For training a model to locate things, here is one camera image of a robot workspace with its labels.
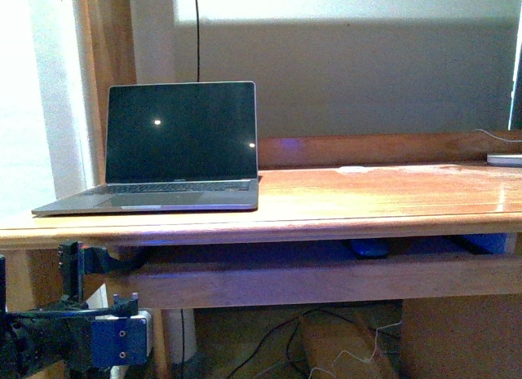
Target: wooden panel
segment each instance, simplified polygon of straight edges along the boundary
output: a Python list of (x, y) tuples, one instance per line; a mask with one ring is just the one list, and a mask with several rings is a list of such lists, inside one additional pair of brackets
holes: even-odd
[(139, 292), (144, 306), (161, 309), (522, 293), (522, 258), (440, 254), (336, 263), (149, 263), (107, 282), (110, 290)]
[[(520, 131), (495, 134), (522, 139)], [(262, 169), (282, 169), (485, 161), (488, 152), (521, 153), (522, 143), (505, 143), (479, 131), (260, 139), (259, 165)]]
[(80, 0), (80, 8), (91, 86), (87, 94), (95, 104), (95, 114), (91, 117), (93, 140), (103, 182), (108, 88), (136, 83), (131, 3), (130, 0)]
[(522, 295), (403, 303), (401, 361), (416, 379), (522, 377)]
[(522, 169), (409, 165), (263, 171), (254, 212), (5, 220), (6, 248), (172, 245), (522, 231)]

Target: power cord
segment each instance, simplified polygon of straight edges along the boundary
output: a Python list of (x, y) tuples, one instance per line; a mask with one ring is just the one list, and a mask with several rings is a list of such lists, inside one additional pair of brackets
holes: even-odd
[[(278, 329), (280, 328), (283, 328), (285, 327), (287, 324), (291, 324), (293, 323), (295, 320), (299, 320), (300, 318), (304, 317), (304, 316), (307, 316), (307, 315), (310, 315), (314, 312), (320, 312), (320, 313), (323, 313), (323, 314), (327, 314), (327, 315), (332, 315), (332, 316), (335, 316), (337, 318), (340, 318), (341, 320), (344, 320), (344, 321), (347, 321), (349, 323), (354, 323), (352, 320), (349, 320), (348, 318), (345, 318), (341, 315), (338, 315), (338, 314), (335, 314), (331, 311), (327, 311), (326, 308), (350, 308), (350, 307), (361, 307), (361, 306), (375, 306), (375, 305), (380, 305), (380, 304), (383, 304), (382, 302), (380, 303), (359, 303), (359, 304), (349, 304), (349, 305), (346, 305), (346, 306), (332, 306), (332, 305), (328, 305), (328, 306), (321, 306), (321, 307), (316, 307), (316, 308), (312, 308), (310, 310), (307, 310), (307, 311), (304, 311), (304, 313), (302, 313), (301, 315), (296, 315), (295, 317), (281, 323), (281, 324), (278, 324), (276, 327), (272, 328), (271, 330), (269, 330), (265, 335), (264, 337), (261, 339), (261, 341), (259, 342), (259, 344), (257, 345), (257, 347), (255, 348), (255, 350), (250, 354), (250, 356), (245, 359), (240, 365), (238, 365), (237, 367), (235, 367), (232, 372), (230, 372), (226, 379), (232, 379), (233, 376), (241, 369), (243, 368), (245, 365), (247, 365), (258, 353), (259, 351), (261, 350), (261, 347), (263, 346), (263, 344), (265, 343), (265, 341), (272, 335), (274, 334), (274, 332), (276, 332)], [(383, 328), (369, 328), (370, 330), (373, 330), (373, 331), (378, 331), (379, 333), (383, 334), (382, 330), (385, 329), (386, 327), (383, 327)], [(286, 349), (286, 358), (287, 358), (287, 363), (290, 364), (292, 366), (292, 368), (294, 368), (296, 371), (299, 372), (299, 374), (301, 375), (304, 375), (304, 377), (307, 377), (308, 373), (302, 371), (300, 368), (298, 368), (297, 366), (294, 366), (294, 361), (291, 360), (290, 358), (290, 344), (291, 342), (294, 340), (295, 338), (295, 334), (297, 333), (299, 329), (299, 323), (298, 325), (296, 325), (296, 328), (294, 329), (294, 332), (292, 333), (290, 339), (289, 339), (289, 342), (287, 343), (287, 349)]]

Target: white wall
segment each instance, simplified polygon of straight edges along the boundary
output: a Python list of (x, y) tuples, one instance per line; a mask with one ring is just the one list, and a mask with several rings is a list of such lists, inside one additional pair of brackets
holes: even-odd
[[(160, 28), (134, 1), (138, 75), (157, 64), (161, 82), (190, 82), (194, 2), (174, 1)], [(260, 137), (507, 128), (520, 0), (199, 3), (201, 79), (255, 81)]]
[(0, 0), (0, 38), (3, 217), (79, 192), (93, 174), (70, 0)]

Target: desk leg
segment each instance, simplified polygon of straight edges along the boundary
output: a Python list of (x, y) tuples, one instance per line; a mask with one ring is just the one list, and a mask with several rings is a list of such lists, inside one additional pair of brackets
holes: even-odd
[(414, 379), (522, 377), (522, 295), (409, 299), (401, 361)]
[[(26, 311), (61, 296), (61, 278), (55, 250), (2, 251), (6, 257), (7, 307)], [(54, 364), (32, 379), (64, 377), (64, 365)]]

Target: laptop trackpad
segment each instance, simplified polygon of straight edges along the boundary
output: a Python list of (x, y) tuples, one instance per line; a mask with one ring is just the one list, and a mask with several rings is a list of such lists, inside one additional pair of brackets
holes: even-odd
[(97, 208), (121, 206), (168, 206), (196, 204), (201, 192), (123, 194), (98, 204)]

